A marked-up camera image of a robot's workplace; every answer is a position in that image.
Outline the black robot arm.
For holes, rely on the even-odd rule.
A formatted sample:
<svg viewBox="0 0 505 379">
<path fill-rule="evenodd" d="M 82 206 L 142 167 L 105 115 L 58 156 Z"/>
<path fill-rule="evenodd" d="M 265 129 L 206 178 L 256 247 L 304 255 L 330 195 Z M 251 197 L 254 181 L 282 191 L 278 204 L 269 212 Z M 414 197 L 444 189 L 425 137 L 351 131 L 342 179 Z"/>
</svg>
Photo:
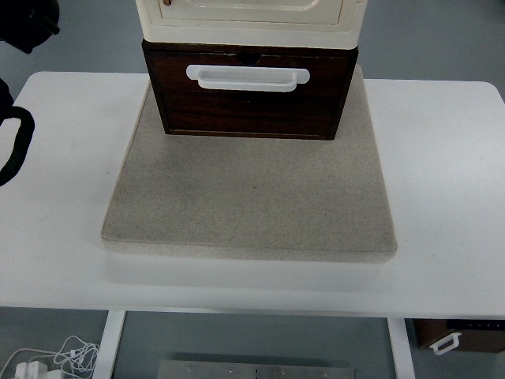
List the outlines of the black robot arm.
<svg viewBox="0 0 505 379">
<path fill-rule="evenodd" d="M 60 32 L 58 1 L 1 1 L 1 102 L 13 103 L 6 74 L 14 71 L 13 50 L 31 54 Z"/>
</svg>

